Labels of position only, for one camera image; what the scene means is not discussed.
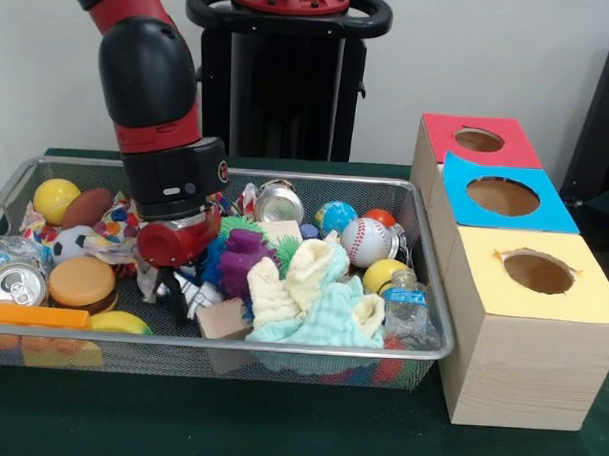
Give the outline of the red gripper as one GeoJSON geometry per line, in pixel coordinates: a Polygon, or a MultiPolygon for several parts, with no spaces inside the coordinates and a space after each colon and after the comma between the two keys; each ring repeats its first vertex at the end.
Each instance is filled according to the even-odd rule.
{"type": "Polygon", "coordinates": [[[221,222],[220,212],[204,211],[180,220],[152,222],[139,230],[139,255],[155,268],[166,267],[164,283],[157,269],[150,270],[149,302],[157,303],[169,290],[172,313],[179,327],[187,323],[189,306],[174,269],[197,259],[218,236],[221,222]]]}

